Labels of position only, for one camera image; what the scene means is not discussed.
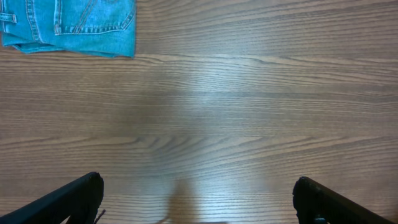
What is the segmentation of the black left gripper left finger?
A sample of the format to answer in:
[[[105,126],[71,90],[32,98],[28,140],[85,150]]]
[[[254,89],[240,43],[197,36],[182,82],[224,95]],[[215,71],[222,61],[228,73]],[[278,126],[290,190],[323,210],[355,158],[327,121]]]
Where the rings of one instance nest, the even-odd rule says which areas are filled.
[[[104,195],[104,180],[97,172],[86,175],[1,217],[1,223],[94,224],[103,216],[98,209]]]

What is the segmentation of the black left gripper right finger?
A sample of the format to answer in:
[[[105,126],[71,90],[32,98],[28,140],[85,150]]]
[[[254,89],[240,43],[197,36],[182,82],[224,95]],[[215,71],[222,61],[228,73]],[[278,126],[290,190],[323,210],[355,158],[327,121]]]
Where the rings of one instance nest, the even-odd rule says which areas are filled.
[[[305,176],[295,183],[293,206],[300,224],[393,224]]]

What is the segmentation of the light blue denim jeans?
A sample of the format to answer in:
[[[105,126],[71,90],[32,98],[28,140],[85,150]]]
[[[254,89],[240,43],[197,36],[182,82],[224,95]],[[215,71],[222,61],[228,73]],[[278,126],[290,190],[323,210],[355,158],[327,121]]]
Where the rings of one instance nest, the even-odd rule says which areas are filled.
[[[1,43],[26,54],[134,57],[135,0],[1,0]]]

